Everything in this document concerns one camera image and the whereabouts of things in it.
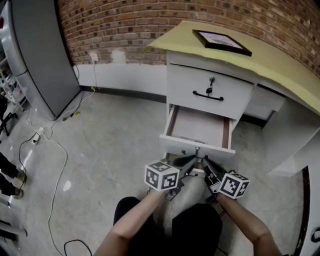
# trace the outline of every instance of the desk drawer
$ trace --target desk drawer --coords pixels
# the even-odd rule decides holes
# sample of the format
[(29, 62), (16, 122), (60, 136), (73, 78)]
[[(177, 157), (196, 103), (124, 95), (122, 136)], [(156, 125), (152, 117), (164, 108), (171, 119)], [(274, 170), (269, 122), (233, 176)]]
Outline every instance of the desk drawer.
[[(210, 97), (205, 95), (214, 77)], [(227, 75), (206, 71), (195, 67), (169, 64), (167, 66), (167, 102), (191, 109), (213, 113), (219, 116), (239, 119), (247, 106), (254, 85)]]
[(167, 153), (181, 155), (184, 150), (191, 155), (199, 147), (199, 157), (223, 163), (236, 153), (231, 150), (231, 131), (228, 117), (174, 105), (160, 142)]

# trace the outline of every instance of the red brick wall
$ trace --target red brick wall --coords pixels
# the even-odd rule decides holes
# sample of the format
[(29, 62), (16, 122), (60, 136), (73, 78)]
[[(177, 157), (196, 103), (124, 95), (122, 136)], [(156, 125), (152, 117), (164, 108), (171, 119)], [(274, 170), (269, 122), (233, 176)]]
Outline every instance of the red brick wall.
[(231, 28), (271, 44), (320, 77), (320, 9), (313, 0), (58, 0), (71, 58), (110, 63), (115, 49), (127, 63), (161, 65), (165, 52), (144, 46), (181, 20)]

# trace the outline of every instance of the black pants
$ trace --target black pants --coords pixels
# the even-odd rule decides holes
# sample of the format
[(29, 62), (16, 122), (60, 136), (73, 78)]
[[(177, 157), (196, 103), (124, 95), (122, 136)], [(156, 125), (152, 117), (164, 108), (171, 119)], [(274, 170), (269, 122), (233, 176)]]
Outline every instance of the black pants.
[[(0, 153), (0, 169), (1, 172), (4, 173), (5, 175), (8, 175), (10, 178), (16, 178), (19, 171), (17, 170), (17, 167), (10, 163), (8, 159)], [(6, 196), (12, 196), (15, 195), (15, 186), (12, 185), (7, 179), (0, 174), (0, 190), (2, 194)]]
[[(125, 197), (117, 205), (115, 224), (140, 200)], [(223, 223), (208, 204), (196, 204), (172, 220), (172, 237), (157, 229), (152, 215), (129, 243), (128, 255), (215, 255)]]

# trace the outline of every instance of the concrete floor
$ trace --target concrete floor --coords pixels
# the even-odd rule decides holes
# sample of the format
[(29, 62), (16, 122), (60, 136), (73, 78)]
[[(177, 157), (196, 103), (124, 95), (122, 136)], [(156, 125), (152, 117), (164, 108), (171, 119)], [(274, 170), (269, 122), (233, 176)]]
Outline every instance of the concrete floor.
[[(79, 97), (68, 109), (78, 102)], [(50, 222), (54, 241), (61, 252), (63, 244), (73, 239), (85, 241), (95, 252), (112, 227), (118, 201), (126, 196), (142, 199), (148, 188), (143, 182), (144, 166), (163, 156), (159, 134), (166, 124), (165, 104), (96, 93), (79, 111), (78, 116), (59, 121), (53, 127), (52, 139), (68, 153)], [(19, 167), (19, 146), (35, 133), (26, 123), (26, 115), (20, 115), (9, 137), (0, 136), (0, 151)], [(33, 108), (29, 118), (33, 126), (46, 126), (45, 134), (50, 134), (51, 121), (39, 117)], [(302, 219), (302, 174), (287, 178), (266, 173), (262, 130), (258, 126), (239, 122), (232, 133), (231, 147), (236, 155), (224, 166), (251, 180), (246, 195), (238, 201), (266, 223), (283, 254), (292, 254)], [(0, 245), (9, 255), (59, 255), (50, 239), (47, 220), (64, 160), (65, 153), (50, 141), (37, 146), (28, 142), (22, 147), (21, 161), (28, 170), (25, 196), (15, 200), (1, 195), (12, 200), (13, 207), (9, 209), (0, 204), (0, 219), (26, 229), (28, 237), (19, 237), (14, 243), (0, 237)], [(158, 225), (163, 226), (168, 235), (173, 217), (202, 202), (204, 181), (188, 177), (185, 183), (182, 192), (173, 201), (163, 202), (154, 214)], [(230, 256), (253, 255), (250, 242), (230, 218), (225, 214), (222, 219), (220, 248)], [(69, 244), (67, 253), (68, 256), (89, 255), (77, 243)]]

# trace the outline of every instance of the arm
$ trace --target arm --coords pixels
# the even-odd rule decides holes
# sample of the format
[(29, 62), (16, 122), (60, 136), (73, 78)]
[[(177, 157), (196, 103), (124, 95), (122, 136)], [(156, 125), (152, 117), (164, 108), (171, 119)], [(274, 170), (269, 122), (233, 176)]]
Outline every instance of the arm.
[(255, 256), (281, 256), (268, 227), (254, 214), (243, 208), (236, 200), (219, 193), (217, 201), (253, 244)]
[(124, 256), (129, 241), (141, 229), (149, 216), (154, 212), (166, 192), (150, 191), (140, 203), (128, 211), (111, 228), (94, 256)]

